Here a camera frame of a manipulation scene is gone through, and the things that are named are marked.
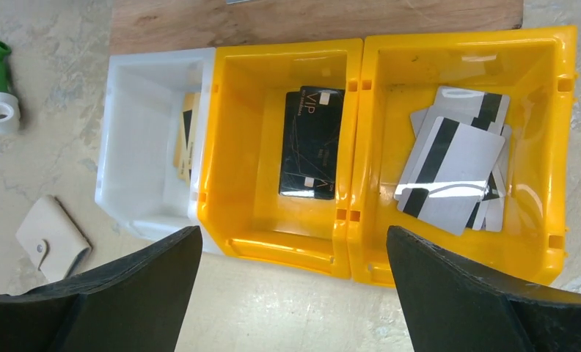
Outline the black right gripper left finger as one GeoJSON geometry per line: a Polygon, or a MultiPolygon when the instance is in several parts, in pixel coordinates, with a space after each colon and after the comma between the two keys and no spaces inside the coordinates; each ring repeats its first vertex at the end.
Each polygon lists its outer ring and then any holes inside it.
{"type": "Polygon", "coordinates": [[[202,234],[186,227],[82,274],[0,295],[0,351],[173,351],[202,234]]]}

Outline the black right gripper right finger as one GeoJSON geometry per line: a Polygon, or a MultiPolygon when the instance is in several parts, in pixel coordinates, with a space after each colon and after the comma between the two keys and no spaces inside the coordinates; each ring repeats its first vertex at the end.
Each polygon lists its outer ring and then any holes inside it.
{"type": "Polygon", "coordinates": [[[510,276],[402,227],[387,253],[416,351],[581,351],[581,294],[510,276]]]}

